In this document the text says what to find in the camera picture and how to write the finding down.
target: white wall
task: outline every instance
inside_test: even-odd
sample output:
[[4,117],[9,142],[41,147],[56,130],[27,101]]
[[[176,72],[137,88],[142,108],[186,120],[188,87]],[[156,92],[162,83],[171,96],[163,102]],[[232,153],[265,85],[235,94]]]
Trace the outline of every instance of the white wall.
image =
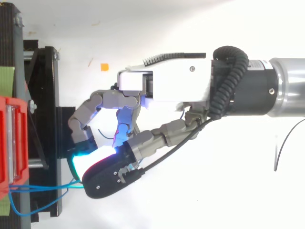
[[[222,45],[250,59],[305,57],[300,0],[14,0],[23,12],[24,38],[60,49],[60,105],[79,106],[91,92],[108,89],[116,73],[164,52],[207,52]],[[110,64],[108,72],[100,63]],[[180,114],[142,110],[141,130]],[[304,124],[285,146],[273,172],[274,136],[280,142],[300,119],[224,118],[139,181],[104,199],[71,190],[63,213],[45,214],[35,229],[272,229],[304,228]],[[98,144],[110,145],[115,111],[92,122]],[[143,161],[146,166],[168,149]],[[63,163],[63,183],[71,179]]]

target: black cylindrical motor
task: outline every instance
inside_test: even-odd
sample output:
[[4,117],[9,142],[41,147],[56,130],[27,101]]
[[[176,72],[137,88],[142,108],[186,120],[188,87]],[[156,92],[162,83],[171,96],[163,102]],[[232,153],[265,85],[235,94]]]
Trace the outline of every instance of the black cylindrical motor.
[[[233,60],[212,61],[211,100],[232,68]],[[249,61],[248,70],[235,89],[226,115],[265,115],[275,105],[278,77],[266,61]]]

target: white object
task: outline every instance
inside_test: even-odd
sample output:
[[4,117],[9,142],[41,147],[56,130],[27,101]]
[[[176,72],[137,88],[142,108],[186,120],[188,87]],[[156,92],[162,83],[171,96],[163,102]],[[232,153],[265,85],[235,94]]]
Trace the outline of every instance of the white object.
[[261,60],[261,62],[263,63],[265,69],[273,69],[273,67],[269,61]]
[[154,101],[199,102],[209,98],[211,61],[172,59],[145,67],[128,67],[119,74],[120,90],[141,91],[142,75],[153,75]]
[[249,61],[248,65],[249,71],[258,71],[258,70],[265,70],[262,62],[260,61]]
[[121,72],[118,80],[120,91],[142,91],[143,89],[142,72]]

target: silver metal cylinder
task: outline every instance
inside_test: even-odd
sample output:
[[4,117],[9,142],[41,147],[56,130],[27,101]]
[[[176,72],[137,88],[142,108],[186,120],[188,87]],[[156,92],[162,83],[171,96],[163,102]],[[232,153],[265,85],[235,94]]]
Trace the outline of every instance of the silver metal cylinder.
[[43,168],[43,164],[39,158],[29,159],[29,168]]
[[32,59],[33,54],[34,51],[23,51],[23,60],[30,61]]
[[305,116],[305,59],[273,58],[270,63],[278,77],[276,102],[271,117]]

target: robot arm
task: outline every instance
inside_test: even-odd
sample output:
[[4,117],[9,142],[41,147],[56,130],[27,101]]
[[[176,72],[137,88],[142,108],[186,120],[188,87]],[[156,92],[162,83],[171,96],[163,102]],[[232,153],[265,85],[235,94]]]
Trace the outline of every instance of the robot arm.
[[[214,52],[212,61],[205,53],[162,54],[119,72],[118,90],[94,92],[69,120],[74,155],[90,154],[99,149],[87,124],[102,107],[119,109],[114,154],[95,161],[82,176],[87,195],[102,198],[126,187],[152,167],[137,169],[139,160],[164,146],[178,149],[224,115],[304,116],[303,66],[304,59],[249,61],[243,51],[226,46]],[[136,118],[141,106],[150,109],[156,104],[190,110],[185,120],[139,133]]]

